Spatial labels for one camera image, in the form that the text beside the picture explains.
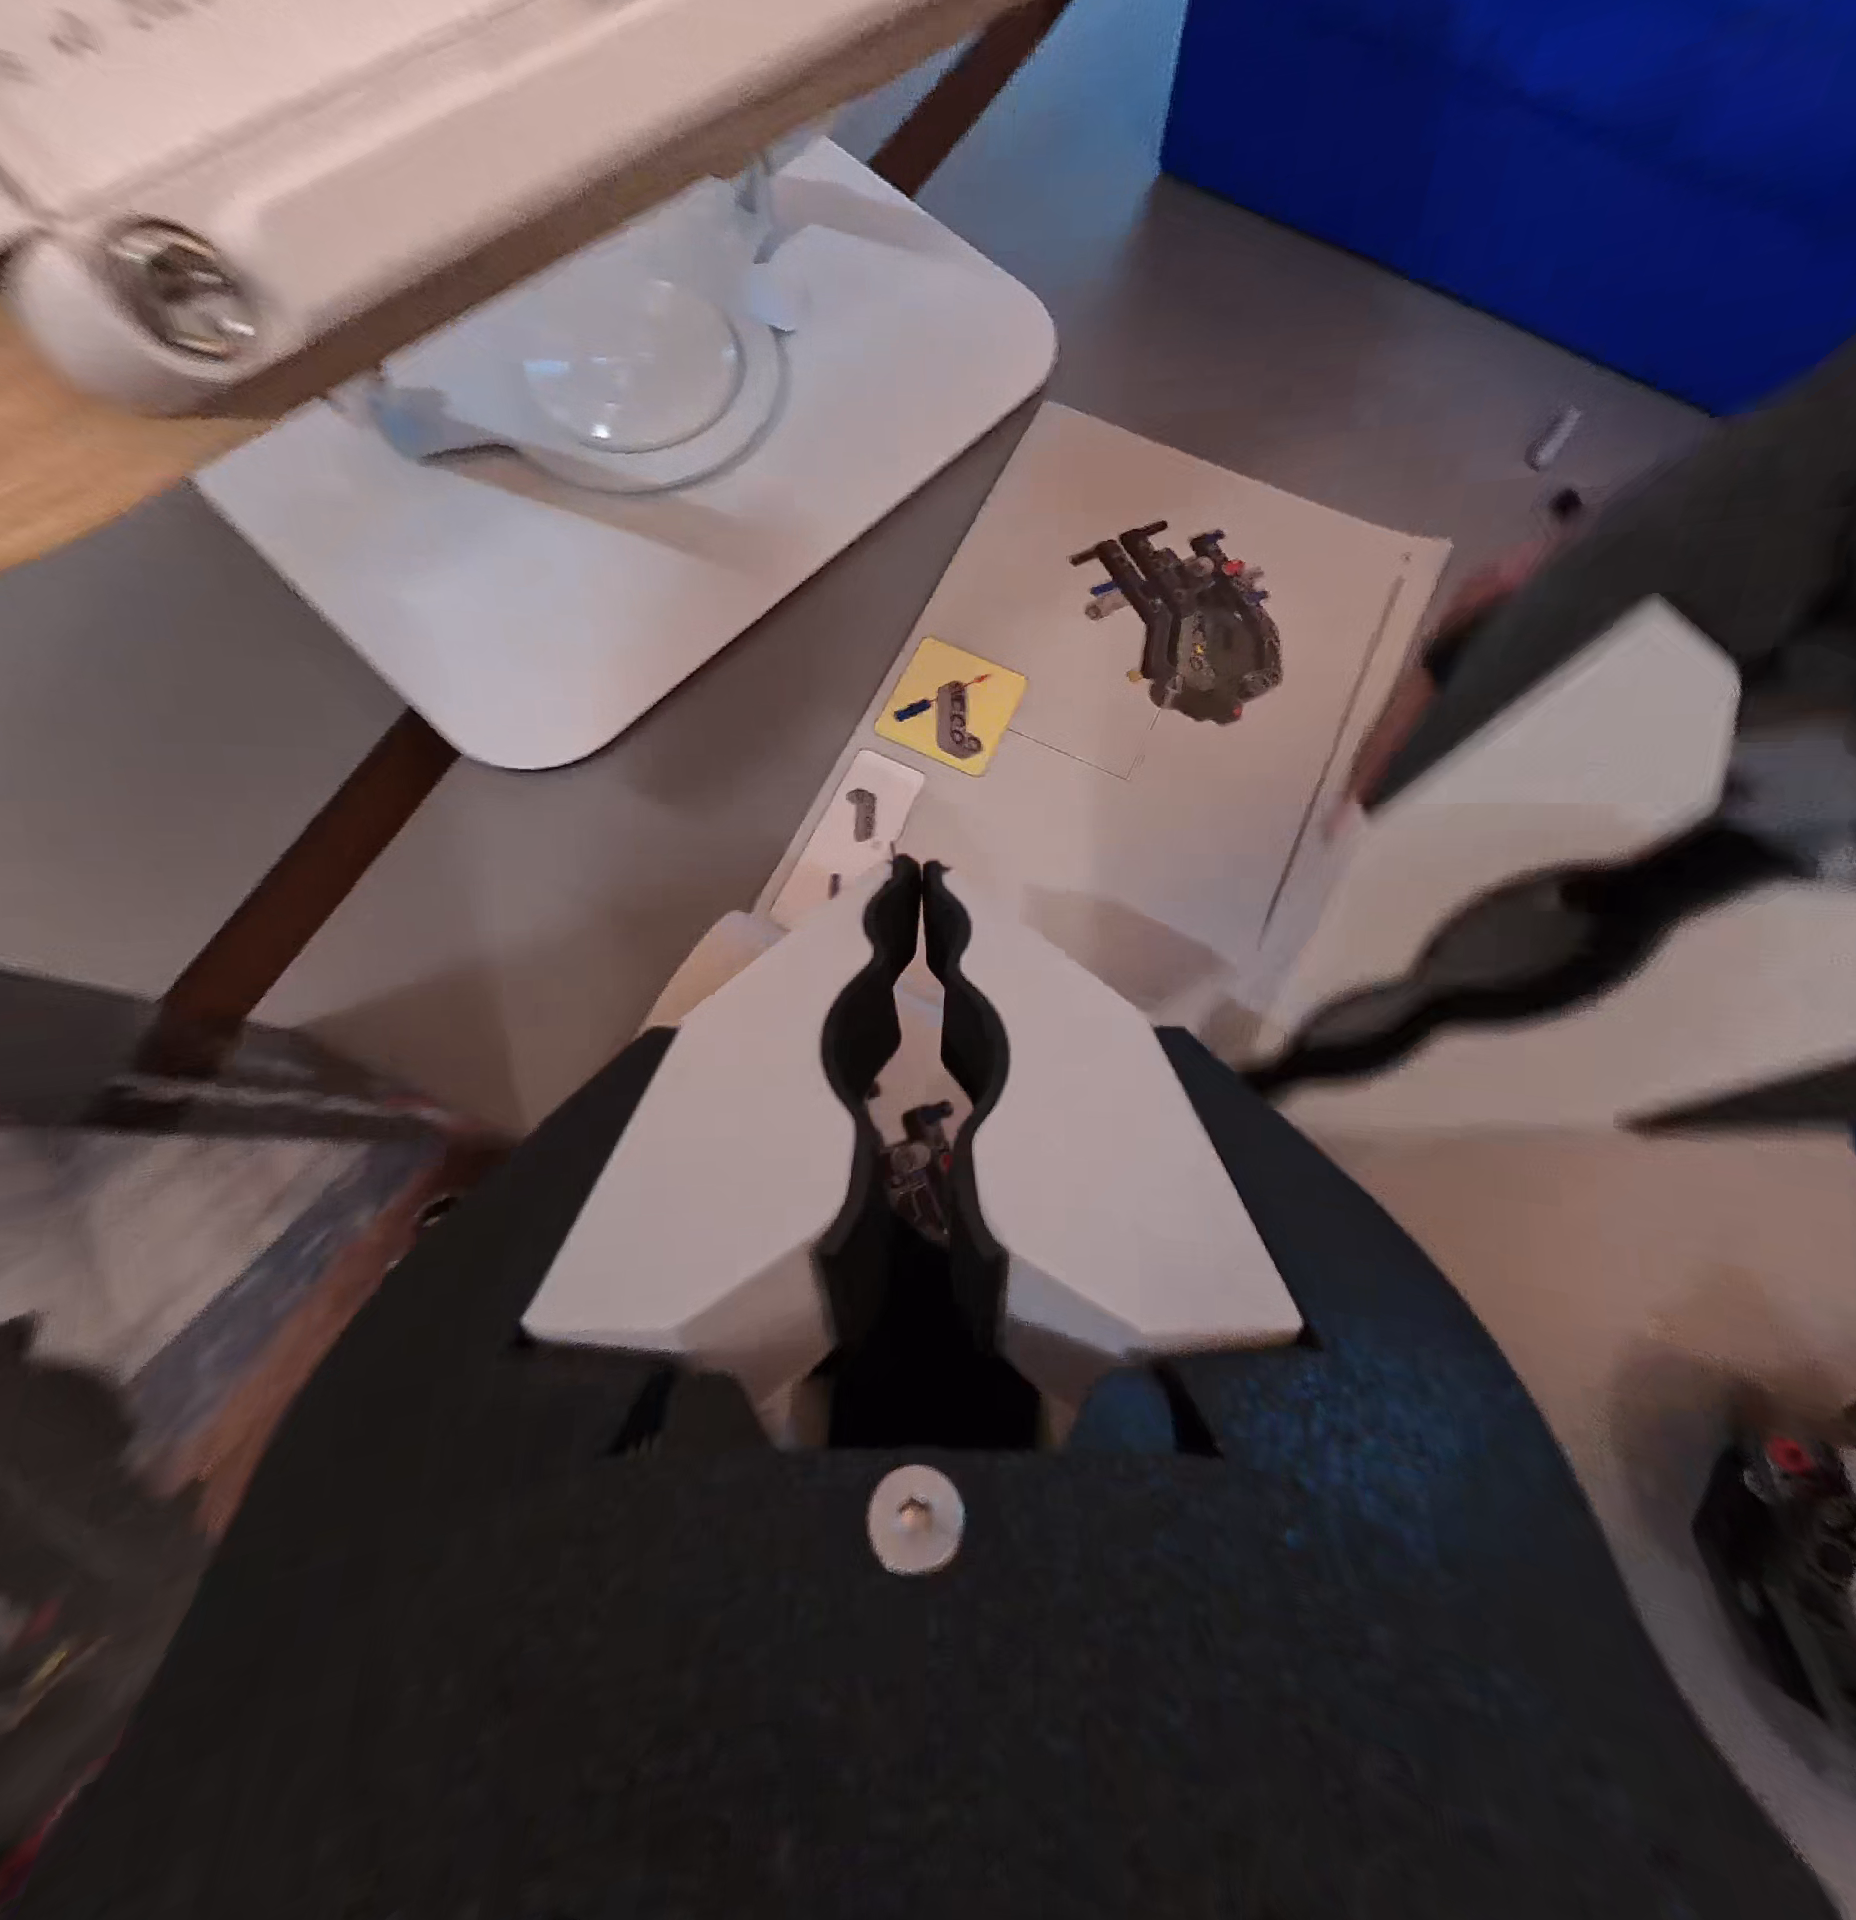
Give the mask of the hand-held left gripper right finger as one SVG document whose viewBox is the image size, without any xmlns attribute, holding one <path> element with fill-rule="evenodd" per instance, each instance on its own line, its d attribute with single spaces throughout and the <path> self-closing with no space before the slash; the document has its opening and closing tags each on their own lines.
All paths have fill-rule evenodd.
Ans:
<svg viewBox="0 0 1856 1920">
<path fill-rule="evenodd" d="M 1288 1347 L 1302 1310 L 1155 1024 L 970 875 L 924 867 L 954 1305 L 1066 1434 L 1155 1364 Z"/>
</svg>

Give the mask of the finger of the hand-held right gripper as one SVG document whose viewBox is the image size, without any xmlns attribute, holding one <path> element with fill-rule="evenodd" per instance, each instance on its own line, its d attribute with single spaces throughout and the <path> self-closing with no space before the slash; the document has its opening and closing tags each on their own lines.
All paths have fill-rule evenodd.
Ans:
<svg viewBox="0 0 1856 1920">
<path fill-rule="evenodd" d="M 1329 1133 L 1598 1133 L 1852 1062 L 1856 886 L 1778 880 L 1678 924 L 1598 996 L 1447 1024 L 1275 1108 Z"/>
<path fill-rule="evenodd" d="M 1742 871 L 1709 829 L 1736 715 L 1731 656 L 1656 593 L 1402 790 L 1347 802 L 1254 1078 L 1365 1078 L 1612 984 L 1664 864 L 1678 895 Z"/>
</svg>

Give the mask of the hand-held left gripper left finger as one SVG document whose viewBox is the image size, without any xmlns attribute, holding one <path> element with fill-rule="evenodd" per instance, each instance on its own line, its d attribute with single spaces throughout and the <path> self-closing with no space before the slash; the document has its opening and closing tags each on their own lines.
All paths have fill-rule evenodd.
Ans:
<svg viewBox="0 0 1856 1920">
<path fill-rule="evenodd" d="M 809 1379 L 872 1316 L 878 1133 L 924 871 L 882 871 L 693 1004 L 523 1310 L 536 1340 Z"/>
</svg>

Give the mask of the black lego chassis assembly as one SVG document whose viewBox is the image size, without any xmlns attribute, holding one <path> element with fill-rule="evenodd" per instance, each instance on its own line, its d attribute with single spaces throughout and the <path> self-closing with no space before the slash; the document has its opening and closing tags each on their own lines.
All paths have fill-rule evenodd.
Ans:
<svg viewBox="0 0 1856 1920">
<path fill-rule="evenodd" d="M 1856 1448 L 1731 1429 L 1690 1540 L 1750 1662 L 1856 1759 Z"/>
</svg>

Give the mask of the lego instruction booklet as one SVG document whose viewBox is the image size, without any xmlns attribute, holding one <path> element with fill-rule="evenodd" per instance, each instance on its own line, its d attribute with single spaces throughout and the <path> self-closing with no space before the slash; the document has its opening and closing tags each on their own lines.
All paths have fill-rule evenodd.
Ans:
<svg viewBox="0 0 1856 1920">
<path fill-rule="evenodd" d="M 1130 527 L 1223 536 L 1265 593 L 1281 678 L 1242 718 L 1148 694 L 1143 618 L 1088 614 Z M 944 862 L 1152 1022 L 1234 1066 L 1326 902 L 1354 746 L 1439 599 L 1454 542 L 1409 536 L 1042 402 L 878 696 L 805 807 L 755 917 L 793 928 L 846 884 L 816 864 L 863 755 L 905 767 L 872 851 Z"/>
</svg>

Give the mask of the monster truck lego box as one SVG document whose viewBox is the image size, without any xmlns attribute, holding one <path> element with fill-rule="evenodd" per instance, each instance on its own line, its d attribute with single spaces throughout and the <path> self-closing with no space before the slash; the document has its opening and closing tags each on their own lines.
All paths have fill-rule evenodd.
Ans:
<svg viewBox="0 0 1856 1920">
<path fill-rule="evenodd" d="M 301 1034 L 0 966 L 0 1862 L 116 1739 L 271 1425 L 483 1161 Z"/>
</svg>

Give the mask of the blue bin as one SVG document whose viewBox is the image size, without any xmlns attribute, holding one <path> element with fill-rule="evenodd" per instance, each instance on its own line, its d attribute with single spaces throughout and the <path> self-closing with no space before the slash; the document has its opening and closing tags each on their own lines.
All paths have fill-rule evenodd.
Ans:
<svg viewBox="0 0 1856 1920">
<path fill-rule="evenodd" d="M 1709 413 L 1856 336 L 1856 3 L 1188 3 L 1159 170 Z"/>
</svg>

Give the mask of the white lamp base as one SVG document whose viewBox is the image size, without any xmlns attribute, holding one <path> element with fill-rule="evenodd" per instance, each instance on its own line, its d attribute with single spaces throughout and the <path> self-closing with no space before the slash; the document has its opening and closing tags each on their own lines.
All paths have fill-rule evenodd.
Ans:
<svg viewBox="0 0 1856 1920">
<path fill-rule="evenodd" d="M 548 772 L 1053 360 L 1035 292 L 814 140 L 481 305 L 194 486 L 459 755 Z"/>
</svg>

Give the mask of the instruction sheet on wooden stand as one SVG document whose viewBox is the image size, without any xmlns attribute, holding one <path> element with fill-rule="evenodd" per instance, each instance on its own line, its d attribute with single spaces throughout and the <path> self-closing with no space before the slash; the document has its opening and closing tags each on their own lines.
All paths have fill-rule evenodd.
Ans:
<svg viewBox="0 0 1856 1920">
<path fill-rule="evenodd" d="M 140 416 L 61 383 L 0 292 L 0 571 L 93 536 L 681 187 L 734 172 L 979 36 L 938 90 L 952 105 L 905 126 L 899 179 L 920 187 L 1059 13 L 911 3 L 809 54 L 774 54 L 734 10 L 704 36 L 621 25 L 487 79 L 460 57 L 355 89 L 127 187 L 126 206 L 55 218 L 38 233 L 165 218 L 210 238 L 265 306 L 271 366 L 211 413 Z"/>
</svg>

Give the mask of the white sheet clip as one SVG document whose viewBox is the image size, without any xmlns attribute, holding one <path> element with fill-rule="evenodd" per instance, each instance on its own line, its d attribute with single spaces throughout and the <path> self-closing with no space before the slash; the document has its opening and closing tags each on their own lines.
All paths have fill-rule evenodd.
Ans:
<svg viewBox="0 0 1856 1920">
<path fill-rule="evenodd" d="M 211 413 L 271 366 L 254 284 L 179 224 L 38 233 L 6 257 L 0 292 L 61 383 L 140 416 Z"/>
</svg>

